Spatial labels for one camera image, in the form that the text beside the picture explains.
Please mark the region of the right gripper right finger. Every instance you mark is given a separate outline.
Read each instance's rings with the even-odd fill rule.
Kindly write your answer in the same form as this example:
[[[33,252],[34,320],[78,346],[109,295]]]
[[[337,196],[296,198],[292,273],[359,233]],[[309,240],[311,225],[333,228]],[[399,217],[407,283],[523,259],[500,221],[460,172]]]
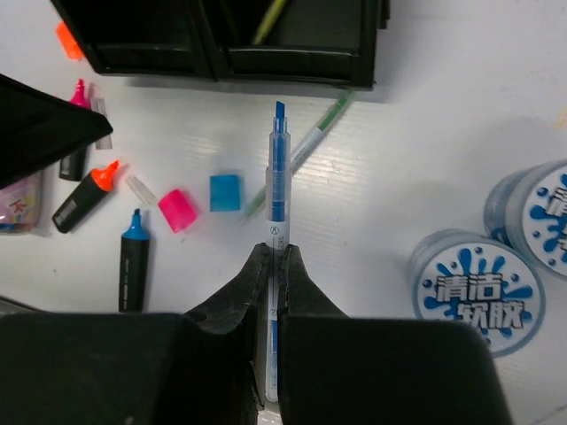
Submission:
[[[485,341],[451,321],[346,316],[284,255],[278,403],[286,424],[509,424]]]

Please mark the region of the blue highlighter cap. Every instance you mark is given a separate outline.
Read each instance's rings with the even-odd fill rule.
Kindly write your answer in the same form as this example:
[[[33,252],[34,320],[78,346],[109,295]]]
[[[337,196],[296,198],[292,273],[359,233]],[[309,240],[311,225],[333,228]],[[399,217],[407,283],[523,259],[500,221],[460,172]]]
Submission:
[[[241,188],[238,175],[213,175],[209,183],[211,212],[235,212],[241,209]]]

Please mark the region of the green slim pen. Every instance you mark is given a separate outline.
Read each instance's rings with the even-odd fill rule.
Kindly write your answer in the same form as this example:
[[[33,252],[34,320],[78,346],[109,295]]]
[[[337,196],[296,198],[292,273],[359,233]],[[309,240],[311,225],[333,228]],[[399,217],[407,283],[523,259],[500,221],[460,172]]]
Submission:
[[[321,144],[326,135],[342,117],[349,104],[352,103],[355,91],[344,90],[318,122],[306,133],[301,141],[291,150],[291,175],[295,175],[315,149]],[[240,217],[245,223],[260,213],[266,202],[267,185],[247,204]]]

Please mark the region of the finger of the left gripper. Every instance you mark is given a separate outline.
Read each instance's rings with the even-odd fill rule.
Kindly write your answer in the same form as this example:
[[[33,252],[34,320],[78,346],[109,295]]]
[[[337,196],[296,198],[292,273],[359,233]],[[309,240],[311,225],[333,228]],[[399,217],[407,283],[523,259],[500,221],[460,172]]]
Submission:
[[[43,170],[74,150],[71,126],[80,122],[79,145],[111,134],[108,119],[1,76],[1,187]]]

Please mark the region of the blue slim pen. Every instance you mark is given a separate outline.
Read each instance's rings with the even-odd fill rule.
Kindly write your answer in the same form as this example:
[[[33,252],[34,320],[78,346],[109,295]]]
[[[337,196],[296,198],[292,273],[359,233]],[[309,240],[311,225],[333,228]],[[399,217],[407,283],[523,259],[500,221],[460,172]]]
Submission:
[[[287,129],[285,104],[276,102],[266,171],[267,246],[270,249],[268,278],[268,345],[265,394],[278,400],[278,297],[284,283],[284,253],[290,239],[291,136]]]

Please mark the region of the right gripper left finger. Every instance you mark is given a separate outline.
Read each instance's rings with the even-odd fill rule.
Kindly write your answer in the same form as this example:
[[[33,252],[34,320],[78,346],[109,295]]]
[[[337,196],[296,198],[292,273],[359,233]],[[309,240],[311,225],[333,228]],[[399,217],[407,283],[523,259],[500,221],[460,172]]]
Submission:
[[[268,249],[187,313],[1,317],[4,424],[254,424]]]

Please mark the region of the blue tip black highlighter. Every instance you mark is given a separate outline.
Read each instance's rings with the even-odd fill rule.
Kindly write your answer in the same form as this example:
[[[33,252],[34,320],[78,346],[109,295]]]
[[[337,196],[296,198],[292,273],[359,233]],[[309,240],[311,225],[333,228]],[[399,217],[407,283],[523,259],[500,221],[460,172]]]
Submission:
[[[120,239],[120,313],[140,313],[144,309],[150,240],[150,234],[142,223],[141,211],[136,208],[128,230]]]

